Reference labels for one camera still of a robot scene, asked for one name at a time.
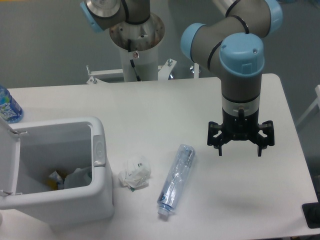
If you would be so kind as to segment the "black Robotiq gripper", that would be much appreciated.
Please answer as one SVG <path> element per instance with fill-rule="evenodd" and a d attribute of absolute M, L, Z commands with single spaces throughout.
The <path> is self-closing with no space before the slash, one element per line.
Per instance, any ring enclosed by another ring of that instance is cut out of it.
<path fill-rule="evenodd" d="M 218 149 L 222 156 L 222 143 L 229 141 L 251 141 L 257 145 L 257 155 L 268 146 L 275 145 L 274 123 L 272 120 L 258 124 L 259 109 L 251 115 L 239 117 L 228 114 L 222 109 L 222 125 L 210 121 L 208 123 L 207 145 Z"/>

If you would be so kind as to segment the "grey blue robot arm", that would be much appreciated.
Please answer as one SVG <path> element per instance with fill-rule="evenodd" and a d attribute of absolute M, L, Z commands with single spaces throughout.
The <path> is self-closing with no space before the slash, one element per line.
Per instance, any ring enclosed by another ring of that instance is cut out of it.
<path fill-rule="evenodd" d="M 159 79 L 158 46 L 165 27 L 148 0 L 84 0 L 80 8 L 94 31 L 109 30 L 120 49 L 125 81 Z M 265 65 L 262 38 L 282 22 L 282 8 L 275 0 L 232 0 L 223 20 L 211 26 L 194 23 L 183 32 L 183 54 L 221 81 L 222 124 L 209 122 L 209 146 L 221 150 L 230 141 L 250 141 L 261 152 L 275 144 L 273 122 L 258 122 Z"/>

